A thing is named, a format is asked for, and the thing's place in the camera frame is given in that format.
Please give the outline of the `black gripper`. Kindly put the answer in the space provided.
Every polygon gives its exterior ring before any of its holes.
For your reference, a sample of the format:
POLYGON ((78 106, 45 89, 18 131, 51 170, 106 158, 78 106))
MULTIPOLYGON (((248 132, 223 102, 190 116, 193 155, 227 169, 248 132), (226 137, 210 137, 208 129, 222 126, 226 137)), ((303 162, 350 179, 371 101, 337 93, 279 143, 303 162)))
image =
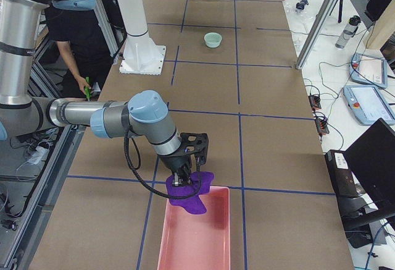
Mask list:
POLYGON ((159 155, 159 158, 163 162, 165 167, 168 168, 173 174, 172 185, 174 187, 183 187, 192 184, 191 157, 195 153, 195 151, 181 149, 180 151, 176 151, 170 155, 159 155))

